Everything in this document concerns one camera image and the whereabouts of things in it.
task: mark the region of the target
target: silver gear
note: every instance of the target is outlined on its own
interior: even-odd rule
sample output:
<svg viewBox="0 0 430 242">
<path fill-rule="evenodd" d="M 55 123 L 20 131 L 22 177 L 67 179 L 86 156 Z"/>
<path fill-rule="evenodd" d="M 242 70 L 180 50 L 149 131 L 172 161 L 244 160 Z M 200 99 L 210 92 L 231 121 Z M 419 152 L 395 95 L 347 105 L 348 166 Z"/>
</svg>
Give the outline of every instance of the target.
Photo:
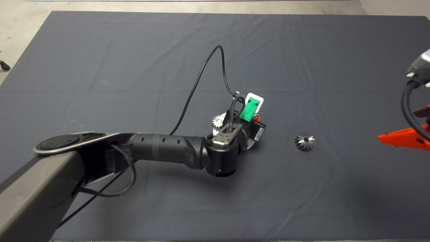
<svg viewBox="0 0 430 242">
<path fill-rule="evenodd" d="M 212 119 L 212 128 L 216 131 L 219 131 L 222 127 L 222 123 L 224 122 L 225 113 L 221 115 L 217 115 Z"/>
<path fill-rule="evenodd" d="M 301 151 L 309 151 L 315 145 L 315 138 L 305 133 L 301 133 L 294 139 L 295 146 Z"/>
</svg>

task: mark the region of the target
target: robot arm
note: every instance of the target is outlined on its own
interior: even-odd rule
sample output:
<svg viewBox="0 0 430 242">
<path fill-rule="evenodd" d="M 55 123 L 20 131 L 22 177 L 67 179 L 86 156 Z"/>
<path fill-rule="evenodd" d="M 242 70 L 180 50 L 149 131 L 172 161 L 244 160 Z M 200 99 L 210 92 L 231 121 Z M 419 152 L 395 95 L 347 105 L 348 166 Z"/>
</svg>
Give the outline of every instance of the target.
<svg viewBox="0 0 430 242">
<path fill-rule="evenodd" d="M 183 163 L 216 177 L 232 175 L 238 156 L 258 141 L 265 125 L 228 111 L 221 129 L 204 137 L 146 133 L 85 132 L 47 139 L 36 157 L 0 185 L 0 241 L 49 241 L 77 194 L 77 188 L 129 167 L 121 147 L 138 160 Z"/>
</svg>

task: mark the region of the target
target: table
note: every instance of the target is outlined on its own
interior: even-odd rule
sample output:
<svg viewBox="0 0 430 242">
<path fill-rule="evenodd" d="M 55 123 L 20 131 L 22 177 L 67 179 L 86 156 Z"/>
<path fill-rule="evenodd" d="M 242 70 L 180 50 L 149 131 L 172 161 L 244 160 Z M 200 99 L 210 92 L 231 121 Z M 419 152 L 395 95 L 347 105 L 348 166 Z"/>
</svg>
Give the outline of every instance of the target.
<svg viewBox="0 0 430 242">
<path fill-rule="evenodd" d="M 96 199 L 53 239 L 429 239 L 428 151 L 377 139 L 408 127 L 405 69 L 429 41 L 425 17 L 52 12 L 0 86 L 0 180 L 52 136 L 168 133 L 221 44 L 230 87 L 265 98 L 267 129 L 236 173 L 140 161 L 129 193 Z M 229 104 L 217 53 L 177 134 L 207 135 Z M 311 152 L 294 147 L 301 132 Z"/>
</svg>

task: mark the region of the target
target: black power cord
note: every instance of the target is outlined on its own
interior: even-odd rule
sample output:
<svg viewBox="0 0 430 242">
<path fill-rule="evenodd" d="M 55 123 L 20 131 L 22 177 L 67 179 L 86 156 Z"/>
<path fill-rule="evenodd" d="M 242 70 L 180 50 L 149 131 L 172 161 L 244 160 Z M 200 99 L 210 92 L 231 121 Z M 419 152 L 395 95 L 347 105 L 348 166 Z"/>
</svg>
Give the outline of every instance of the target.
<svg viewBox="0 0 430 242">
<path fill-rule="evenodd" d="M 430 142 L 430 134 L 415 120 L 409 104 L 412 91 L 420 86 L 421 84 L 418 81 L 410 80 L 408 82 L 402 94 L 402 113 L 408 124 L 415 130 L 415 132 Z"/>
<path fill-rule="evenodd" d="M 227 76 L 226 76 L 226 74 L 225 74 L 225 59 L 224 59 L 224 49 L 222 48 L 222 46 L 221 45 L 217 45 L 213 50 L 212 50 L 212 52 L 209 54 L 209 56 L 206 58 L 206 60 L 205 60 L 205 62 L 203 63 L 203 65 L 202 65 L 202 68 L 200 69 L 200 72 L 199 72 L 199 74 L 197 75 L 197 79 L 196 79 L 196 82 L 194 83 L 194 86 L 193 86 L 193 88 L 191 89 L 191 92 L 190 92 L 190 95 L 188 95 L 188 98 L 187 98 L 187 101 L 186 101 L 186 103 L 185 103 L 185 106 L 184 106 L 184 109 L 182 110 L 182 114 L 181 114 L 181 116 L 180 116 L 180 118 L 179 118 L 179 120 L 178 120 L 178 122 L 177 122 L 177 124 L 176 124 L 176 126 L 173 128 L 173 130 L 170 132 L 170 135 L 173 135 L 175 132 L 176 132 L 176 130 L 178 129 L 178 127 L 179 127 L 179 125 L 181 124 L 181 122 L 182 122 L 182 119 L 184 118 L 184 115 L 185 115 L 185 112 L 187 111 L 187 107 L 188 107 L 188 104 L 190 103 L 190 100 L 191 100 L 191 98 L 192 98 L 192 96 L 193 96 L 193 94 L 194 94 L 194 91 L 196 90 L 196 88 L 197 88 L 197 85 L 199 84 L 199 81 L 200 81 L 200 78 L 201 78 L 201 76 L 202 76 L 202 74 L 203 74 L 203 71 L 204 71 L 204 69 L 205 69 L 205 67 L 206 67 L 206 65 L 208 64 L 208 62 L 209 62 L 209 60 L 211 59 L 211 57 L 212 57 L 212 55 L 215 53 L 215 51 L 217 50 L 217 49 L 220 49 L 220 51 L 221 51 L 221 60 L 222 60 L 222 74 L 223 74 L 223 77 L 224 77 L 224 84 L 225 84 L 225 87 L 227 88 L 227 91 L 231 94 L 231 95 L 233 95 L 234 93 L 233 93 L 233 91 L 230 89 L 230 87 L 228 86 L 228 82 L 227 82 Z M 104 187 L 102 187 L 98 192 L 95 192 L 95 191 L 92 191 L 91 192 L 91 194 L 93 194 L 93 196 L 90 198 L 90 199 L 88 199 L 88 201 L 86 201 L 84 204 L 82 204 L 78 209 L 76 209 L 73 213 L 71 213 L 69 216 L 67 216 L 65 219 L 63 219 L 63 221 L 59 224 L 59 226 L 58 226 L 58 228 L 59 227 L 61 227 L 61 226 L 63 226 L 66 222 L 68 222 L 71 218 L 73 218 L 77 213 L 79 213 L 82 209 L 84 209 L 88 204 L 90 204 L 95 198 L 97 198 L 98 196 L 100 196 L 100 194 L 107 188 L 107 187 L 109 187 L 114 181 L 116 181 L 122 174 L 124 174 L 124 172 L 125 171 L 121 171 L 119 174 L 117 174 L 112 180 L 110 180 Z"/>
<path fill-rule="evenodd" d="M 187 101 L 185 102 L 184 105 L 184 109 L 182 110 L 181 116 L 179 117 L 178 122 L 176 123 L 175 127 L 173 128 L 173 130 L 169 133 L 169 135 L 173 135 L 176 130 L 178 129 L 178 127 L 181 125 L 182 119 L 184 118 L 185 112 L 187 111 L 188 108 L 188 104 L 190 104 L 191 101 L 191 97 L 193 97 L 194 91 L 197 88 L 197 85 L 199 84 L 200 78 L 202 77 L 203 71 L 205 70 L 206 65 L 208 64 L 209 60 L 211 59 L 212 55 L 215 53 L 215 51 L 219 49 L 221 51 L 221 59 L 222 59 L 222 74 L 224 76 L 224 84 L 225 87 L 227 88 L 227 91 L 233 95 L 234 93 L 231 91 L 230 87 L 228 86 L 227 83 L 227 77 L 225 75 L 225 60 L 224 60 L 224 49 L 222 48 L 221 45 L 217 45 L 213 51 L 209 54 L 209 56 L 206 58 L 205 62 L 202 65 L 202 68 L 200 69 L 199 74 L 197 75 L 197 79 L 196 82 L 194 83 L 193 88 L 191 89 L 190 94 L 188 95 Z"/>
<path fill-rule="evenodd" d="M 127 160 L 127 163 L 129 164 L 130 169 L 132 170 L 132 178 L 130 179 L 127 186 L 123 187 L 122 189 L 120 189 L 118 191 L 109 192 L 109 193 L 103 193 L 103 192 L 95 191 L 95 190 L 88 189 L 85 187 L 78 187 L 78 188 L 76 188 L 77 192 L 88 193 L 88 194 L 99 196 L 99 197 L 113 198 L 113 197 L 119 197 L 121 195 L 126 194 L 133 187 L 134 183 L 136 182 L 136 177 L 137 177 L 136 176 L 136 167 L 134 166 L 133 157 L 131 157 L 127 151 L 125 151 L 123 148 L 121 148 L 119 146 L 111 145 L 111 147 L 114 148 L 116 151 L 118 151 L 120 154 L 122 154 L 124 156 L 124 158 Z"/>
<path fill-rule="evenodd" d="M 99 192 L 103 192 L 108 186 L 110 186 L 114 181 L 116 181 L 122 174 L 124 174 L 125 171 L 121 171 L 118 173 L 112 180 L 110 180 L 104 187 L 102 187 Z M 82 209 L 84 209 L 88 204 L 90 204 L 95 198 L 97 198 L 98 195 L 92 196 L 88 201 L 86 201 L 84 204 L 82 204 L 78 209 L 76 209 L 73 213 L 71 213 L 69 216 L 67 216 L 63 221 L 61 221 L 60 225 L 58 225 L 58 228 L 63 226 L 65 223 L 67 223 L 71 218 L 73 218 L 77 213 L 79 213 Z"/>
<path fill-rule="evenodd" d="M 86 201 L 84 204 L 82 204 L 78 209 L 76 209 L 73 213 L 71 213 L 69 216 L 67 216 L 65 219 L 63 219 L 63 221 L 60 222 L 58 228 L 61 227 L 61 226 L 63 226 L 63 224 L 65 224 L 67 221 L 69 221 L 71 218 L 73 218 L 77 213 L 79 213 L 88 204 L 90 204 L 95 198 L 97 198 L 99 196 L 101 196 L 101 197 L 117 197 L 117 196 L 121 196 L 121 195 L 124 195 L 126 192 L 128 192 L 131 189 L 131 187 L 133 187 L 134 183 L 136 182 L 136 168 L 134 166 L 133 158 L 128 154 L 127 151 L 125 151 L 121 147 L 116 146 L 116 145 L 111 145 L 111 146 L 112 146 L 112 148 L 114 148 L 115 150 L 117 150 L 119 153 L 121 153 L 126 158 L 128 164 L 130 166 L 130 169 L 132 170 L 132 178 L 131 178 L 130 182 L 127 184 L 127 186 L 125 186 L 121 190 L 118 190 L 116 192 L 103 193 L 103 191 L 108 186 L 110 186 L 122 174 L 124 174 L 125 171 L 121 171 L 112 180 L 110 180 L 104 187 L 102 187 L 99 191 L 91 190 L 91 189 L 88 189 L 88 188 L 82 188 L 82 187 L 77 188 L 78 192 L 92 194 L 93 196 L 90 199 L 88 199 L 88 201 Z"/>
</svg>

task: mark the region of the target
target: metal bracket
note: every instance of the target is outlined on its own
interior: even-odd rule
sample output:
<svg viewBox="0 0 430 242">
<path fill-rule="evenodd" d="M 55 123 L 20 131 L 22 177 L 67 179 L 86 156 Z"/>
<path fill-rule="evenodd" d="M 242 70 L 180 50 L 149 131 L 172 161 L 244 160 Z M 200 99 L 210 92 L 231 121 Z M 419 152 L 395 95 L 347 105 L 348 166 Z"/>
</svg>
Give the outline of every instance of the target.
<svg viewBox="0 0 430 242">
<path fill-rule="evenodd" d="M 236 137 L 237 133 L 242 129 L 241 124 L 233 124 L 233 131 L 231 133 L 224 133 L 224 130 L 226 130 L 229 126 L 230 125 L 228 123 L 225 124 L 218 134 L 212 138 L 212 143 L 215 147 L 225 148 L 226 146 L 229 146 Z"/>
</svg>

